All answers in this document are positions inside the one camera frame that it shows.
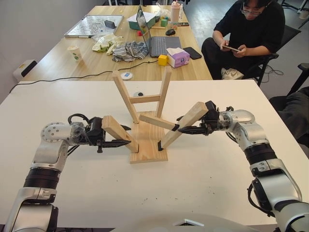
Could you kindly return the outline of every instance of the man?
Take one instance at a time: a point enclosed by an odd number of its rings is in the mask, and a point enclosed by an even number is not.
[[[214,80],[221,68],[242,74],[259,56],[276,52],[281,44],[285,18],[283,8],[274,0],[238,0],[214,28],[212,38],[202,45],[202,53]],[[230,34],[230,40],[224,36]],[[224,48],[227,45],[239,52]]]

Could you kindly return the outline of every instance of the black shirt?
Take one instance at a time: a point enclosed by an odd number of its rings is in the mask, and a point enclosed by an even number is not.
[[[238,48],[265,46],[270,52],[276,52],[281,44],[285,17],[283,8],[277,2],[271,2],[254,20],[247,20],[240,11],[242,1],[238,0],[216,25],[223,36],[230,35],[229,46]]]

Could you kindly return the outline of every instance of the water bottle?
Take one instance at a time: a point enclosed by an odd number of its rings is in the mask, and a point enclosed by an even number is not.
[[[181,21],[182,19],[183,19],[183,5],[181,5],[180,11],[179,11],[179,20]]]
[[[171,29],[174,29],[174,30],[177,29],[180,8],[181,8],[181,5],[178,3],[177,0],[172,2],[171,8],[170,8],[170,12],[171,12],[170,27],[171,27]]]

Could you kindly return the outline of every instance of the laptop keyboard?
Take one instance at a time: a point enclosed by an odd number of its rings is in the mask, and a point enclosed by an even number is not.
[[[166,41],[165,37],[152,37],[152,40],[154,40],[154,55],[166,55],[168,52],[166,51]]]

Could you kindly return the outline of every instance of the purple tissue box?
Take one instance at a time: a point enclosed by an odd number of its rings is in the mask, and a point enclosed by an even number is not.
[[[186,51],[170,55],[168,53],[168,63],[173,68],[178,68],[189,63],[190,55]]]

